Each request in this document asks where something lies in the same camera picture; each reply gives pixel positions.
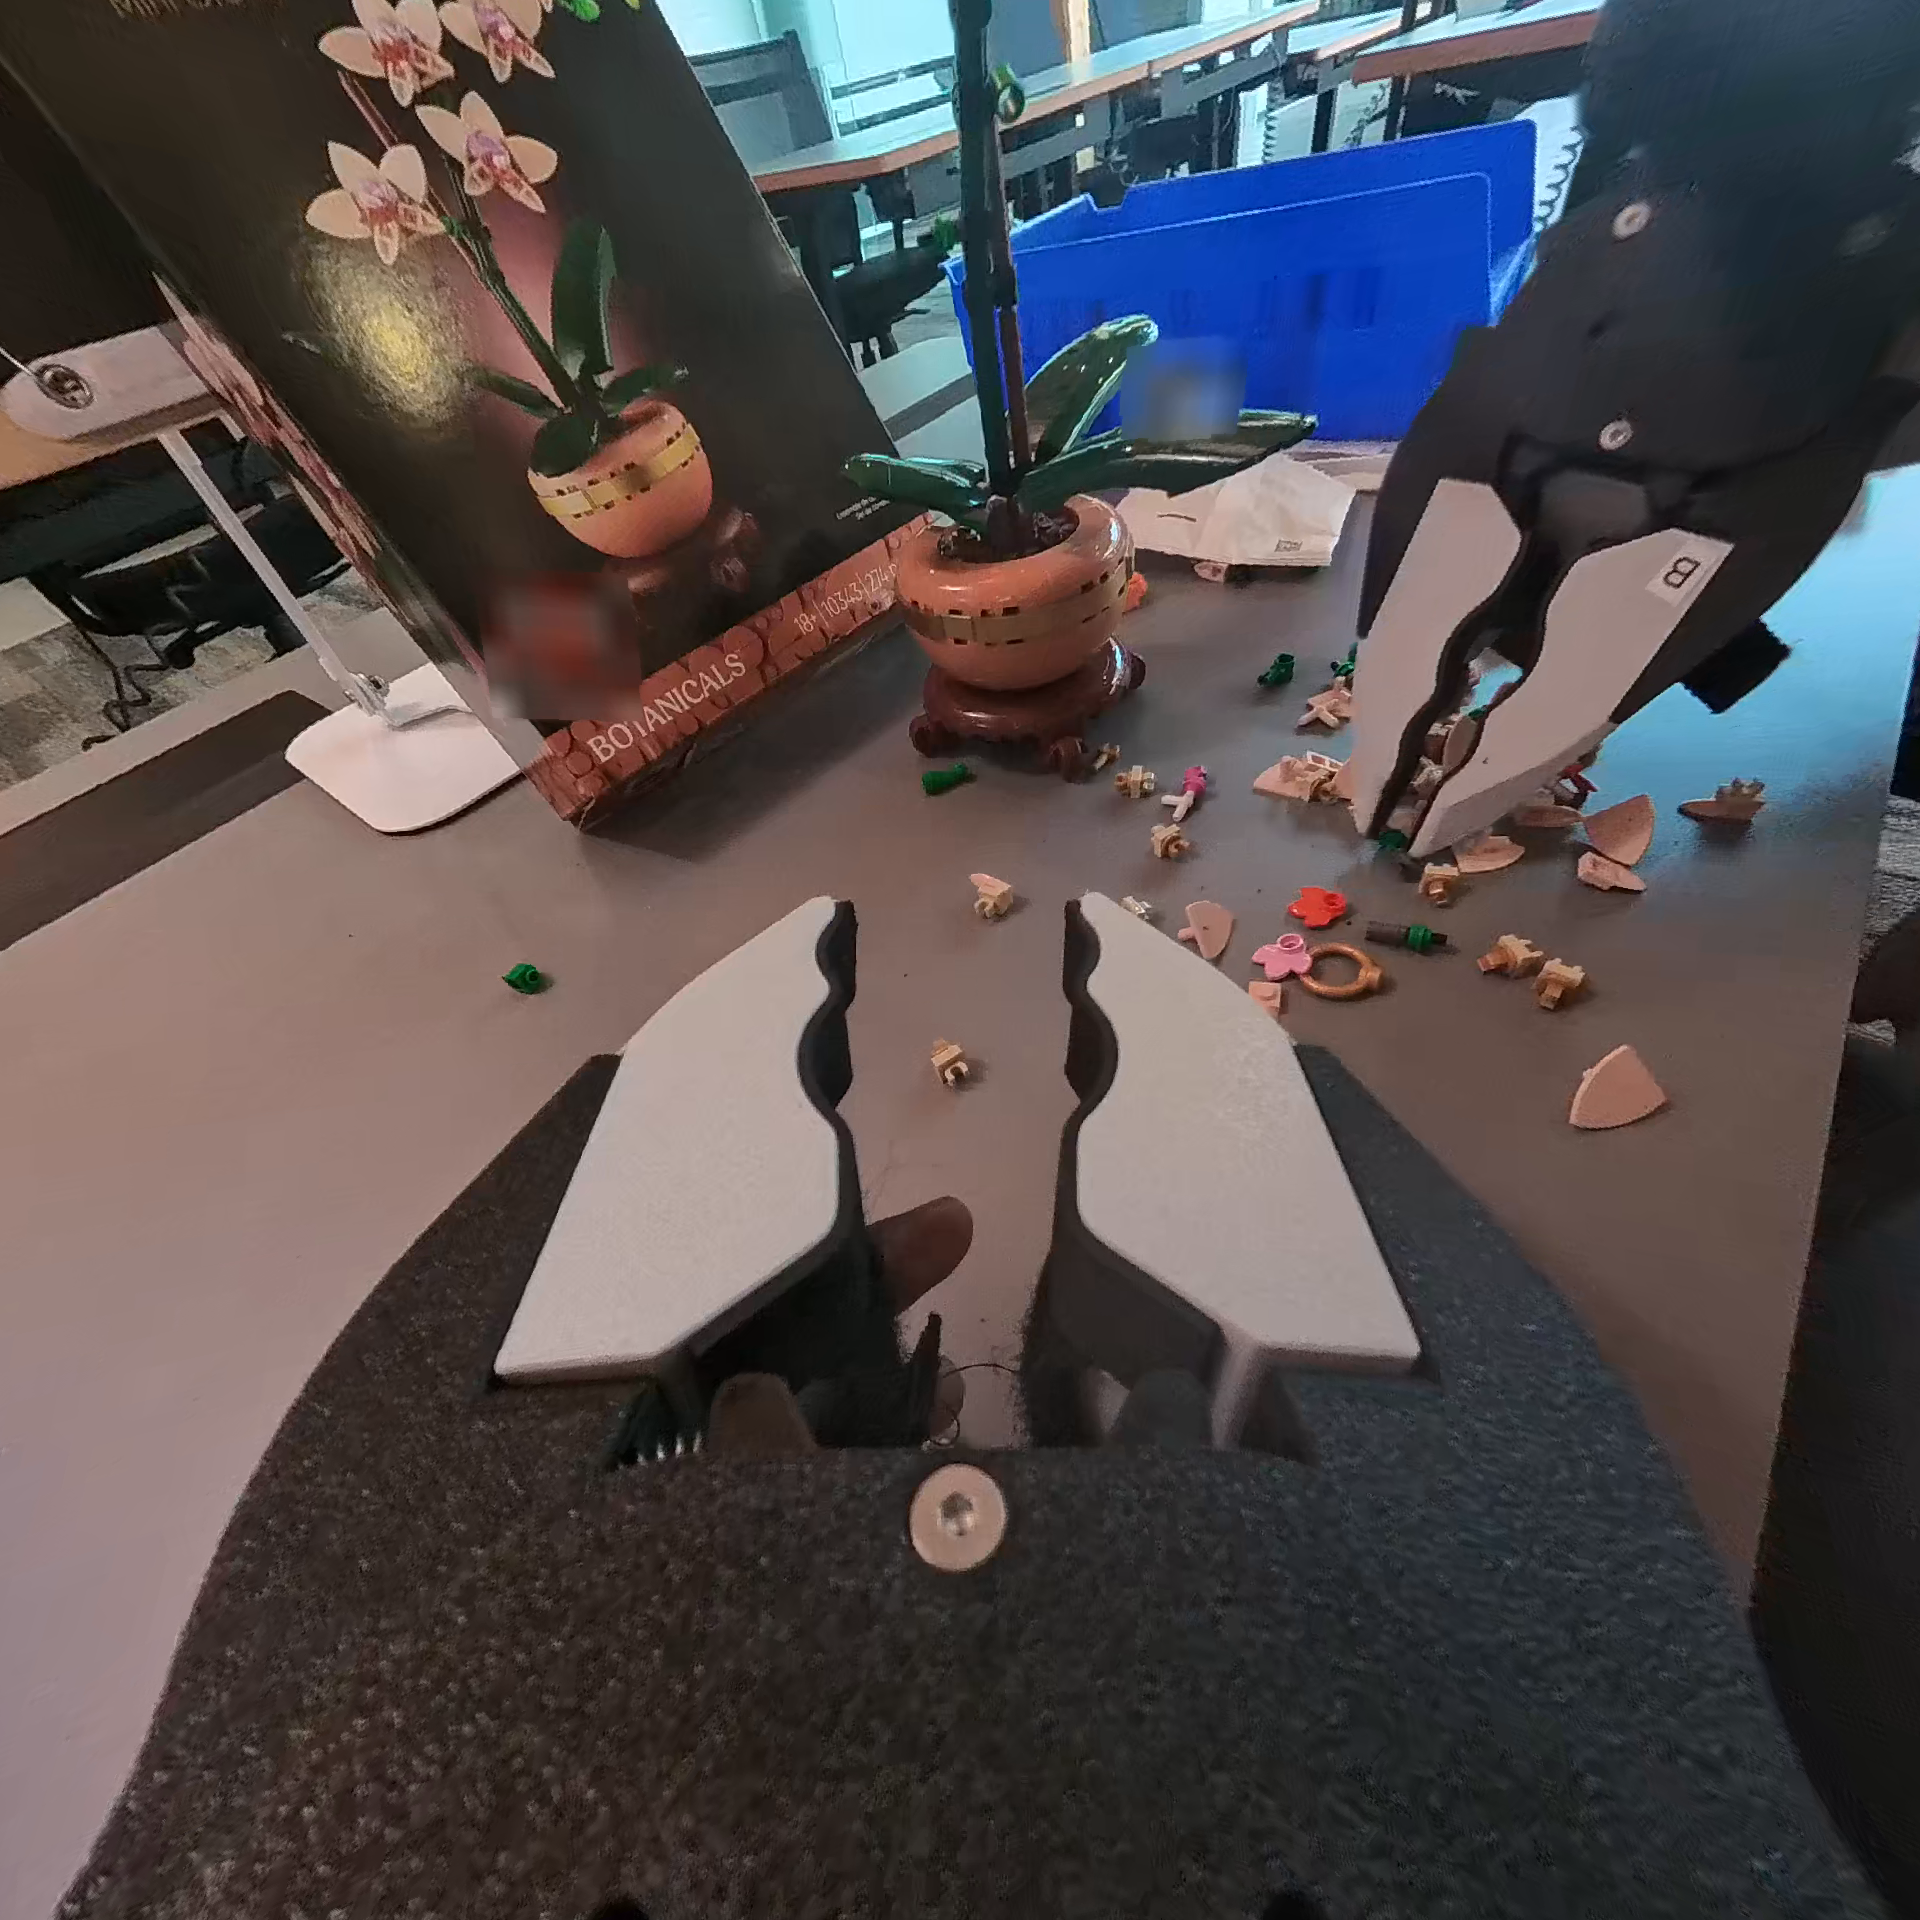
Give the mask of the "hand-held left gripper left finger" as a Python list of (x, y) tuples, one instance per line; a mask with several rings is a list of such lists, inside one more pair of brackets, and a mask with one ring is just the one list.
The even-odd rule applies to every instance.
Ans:
[(619, 1051), (491, 1355), (515, 1388), (768, 1373), (807, 1388), (874, 1331), (849, 1007), (859, 916), (809, 897)]

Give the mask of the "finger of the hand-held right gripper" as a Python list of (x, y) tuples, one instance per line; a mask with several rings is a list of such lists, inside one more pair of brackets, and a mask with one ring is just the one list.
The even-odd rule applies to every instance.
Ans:
[(1523, 680), (1544, 635), (1544, 545), (1492, 485), (1435, 480), (1353, 656), (1349, 808), (1363, 842), (1410, 806), (1431, 721), (1473, 707), (1468, 670), (1496, 653)]
[(1643, 670), (1731, 557), (1730, 542), (1655, 530), (1571, 562), (1543, 623), (1543, 653), (1488, 712), (1474, 755), (1435, 786), (1413, 859), (1496, 822), (1615, 731)]

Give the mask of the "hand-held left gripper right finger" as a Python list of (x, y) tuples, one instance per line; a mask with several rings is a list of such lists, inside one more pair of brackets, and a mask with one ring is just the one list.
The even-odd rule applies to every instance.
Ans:
[(1102, 894), (1062, 911), (1062, 997), (1044, 1444), (1309, 1451), (1308, 1382), (1423, 1386), (1287, 1034)]

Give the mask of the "tan toy brick pieces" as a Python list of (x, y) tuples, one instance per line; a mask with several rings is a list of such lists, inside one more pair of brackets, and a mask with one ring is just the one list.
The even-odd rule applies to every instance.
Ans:
[[(1730, 545), (1717, 542), (1639, 542), (1622, 549), (1605, 549), (1590, 562), (1581, 562), (1581, 570), (1590, 567), (1612, 567), (1612, 562), (1663, 562), (1659, 570), (1652, 570), (1645, 579), (1627, 573), (1632, 586), (1645, 586), (1639, 610), (1655, 616), (1655, 641), (1668, 635), (1668, 616), (1685, 616), (1698, 594), (1709, 582), (1717, 567), (1730, 557)], [(1652, 844), (1652, 801), (1632, 798), (1615, 808), (1603, 813), (1581, 813), (1581, 808), (1548, 808), (1548, 806), (1520, 806), (1516, 801), (1516, 786), (1492, 786), (1486, 794), (1468, 794), (1473, 801), (1488, 801), (1501, 813), (1509, 813), (1516, 822), (1560, 822), (1560, 828), (1595, 828), (1599, 830), (1599, 851), (1581, 859), (1581, 875), (1590, 886), (1622, 886), (1622, 889), (1643, 889), (1643, 875), (1632, 873), (1639, 859)], [(1574, 997), (1585, 990), (1585, 970), (1563, 964), (1563, 958), (1544, 958), (1543, 948), (1534, 948), (1520, 938), (1501, 938), (1486, 958), (1481, 970), (1496, 970), (1496, 975), (1530, 975), (1534, 979), (1534, 997), (1543, 1009), (1560, 1009), (1566, 997)], [(1265, 986), (1261, 975), (1251, 986), (1251, 997), (1265, 1009), (1278, 1016), (1283, 1009), (1283, 986)], [(1643, 1061), (1643, 1052), (1632, 1046), (1615, 1046), (1612, 1052), (1603, 1052), (1574, 1083), (1571, 1106), (1566, 1106), (1566, 1122), (1585, 1130), (1585, 1131), (1612, 1131), (1622, 1122), (1643, 1122), (1652, 1116), (1659, 1116), (1668, 1106), (1663, 1083), (1652, 1076), (1652, 1065)]]

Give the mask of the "grey desk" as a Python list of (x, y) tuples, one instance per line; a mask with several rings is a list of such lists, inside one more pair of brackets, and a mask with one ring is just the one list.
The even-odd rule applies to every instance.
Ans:
[[(807, 897), (859, 905), (849, 1130), (874, 1217), (958, 1195), (969, 1257), (933, 1294), (966, 1435), (1014, 1435), (1062, 1081), (1062, 905), (1223, 900), (1223, 975), (1301, 886), (1421, 917), (1340, 806), (1252, 794), (1298, 694), (1353, 635), (1353, 506), (1317, 573), (1209, 586), (1160, 567), (1126, 617), (1150, 680), (1102, 727), (1163, 779), (1209, 767), (1191, 852), (1160, 801), (984, 764), (933, 801), (904, 635), (570, 830), (508, 788), (375, 836), (307, 786), (5, 948), (5, 1915), (53, 1915), (160, 1697), (227, 1519), (387, 1269), (591, 1059)], [(1571, 878), (1555, 836), (1447, 917), (1590, 967), (1563, 1016), (1473, 954), (1395, 958), (1363, 1007), (1287, 997), (1501, 1218), (1643, 1395), (1744, 1596), (1811, 1238), (1820, 1143), (1914, 653), (1914, 472), (1874, 480), (1778, 616), (1779, 676), (1709, 720), (1643, 712), (1599, 801), (1655, 798), (1645, 897)], [(536, 964), (546, 997), (501, 975)], [(1566, 1122), (1632, 1046), (1668, 1106)]]

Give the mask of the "white desk stand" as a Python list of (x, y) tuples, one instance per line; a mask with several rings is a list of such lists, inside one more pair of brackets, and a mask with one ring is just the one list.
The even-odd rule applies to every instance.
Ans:
[(312, 650), (344, 707), (289, 743), (289, 767), (384, 836), (445, 828), (517, 779), (515, 755), (431, 664), (402, 680), (351, 670), (301, 610), (301, 594), (223, 497), (188, 425), (227, 402), (184, 351), (184, 333), (141, 327), (53, 359), (5, 359), (5, 486), (160, 443), (213, 528), (246, 562), (281, 628)]

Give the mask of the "person's left hand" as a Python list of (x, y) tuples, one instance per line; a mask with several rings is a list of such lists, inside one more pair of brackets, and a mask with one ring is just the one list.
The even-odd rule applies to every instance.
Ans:
[(963, 1196), (933, 1196), (868, 1222), (868, 1238), (882, 1299), (893, 1300), (893, 1313), (904, 1313), (966, 1261), (969, 1206)]

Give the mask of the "white paper bag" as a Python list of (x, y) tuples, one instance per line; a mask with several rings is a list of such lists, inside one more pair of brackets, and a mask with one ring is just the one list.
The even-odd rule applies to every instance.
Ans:
[(1191, 491), (1130, 486), (1119, 519), (1142, 555), (1191, 567), (1317, 570), (1345, 536), (1353, 485), (1273, 453)]

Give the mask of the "office table with orange edge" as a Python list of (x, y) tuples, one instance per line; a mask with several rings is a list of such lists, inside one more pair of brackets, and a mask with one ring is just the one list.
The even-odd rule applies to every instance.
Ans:
[[(1165, 116), (1237, 97), (1283, 67), (1294, 26), (1317, 6), (1261, 6), (1252, 14), (1176, 26), (1126, 40), (1111, 54), (1057, 62), (1025, 78), (1025, 116), (996, 130), (1002, 180), (1044, 176), (1085, 150), (1106, 150), (1123, 97), (1150, 97)], [(871, 184), (900, 184), (910, 170), (958, 156), (953, 104), (914, 111), (900, 123), (835, 136), (774, 162), (755, 162), (750, 180), (768, 209), (791, 223), (802, 273), (828, 322), (842, 322), (828, 227)]]
[(1315, 78), (1309, 151), (1328, 151), (1338, 97), (1384, 85), (1380, 141), (1468, 130), (1563, 100), (1581, 85), (1599, 0), (1398, 6), (1340, 20), (1308, 67)]

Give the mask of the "blue plastic bin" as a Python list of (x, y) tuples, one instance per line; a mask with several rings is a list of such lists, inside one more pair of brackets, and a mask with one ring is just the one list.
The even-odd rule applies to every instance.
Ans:
[(1025, 367), (1153, 316), (1095, 430), (1202, 421), (1237, 394), (1328, 443), (1395, 443), (1520, 289), (1534, 170), (1536, 128), (1509, 116), (1074, 198), (1011, 232)]

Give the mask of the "toy brick orchid plant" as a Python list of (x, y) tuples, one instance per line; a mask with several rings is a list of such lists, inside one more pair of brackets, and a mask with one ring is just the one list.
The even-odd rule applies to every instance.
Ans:
[(1025, 367), (1017, 273), (1002, 130), (1025, 85), (988, 62), (988, 0), (948, 6), (953, 128), (969, 394), (984, 460), (859, 453), (846, 480), (874, 499), (927, 509), (895, 549), (895, 610), (927, 656), (910, 743), (1038, 743), (1062, 779), (1087, 769), (1087, 720), (1144, 685), (1123, 644), (1130, 536), (1111, 491), (1186, 497), (1315, 435), (1309, 414), (1230, 411), (1208, 430), (1091, 430), (1135, 359), (1160, 345), (1144, 315), (1106, 316)]

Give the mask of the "dark orchid picture box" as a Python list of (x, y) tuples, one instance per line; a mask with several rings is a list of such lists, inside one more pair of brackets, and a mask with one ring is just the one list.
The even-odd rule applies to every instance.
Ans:
[(893, 442), (659, 6), (5, 6), (184, 351), (576, 828), (895, 623)]

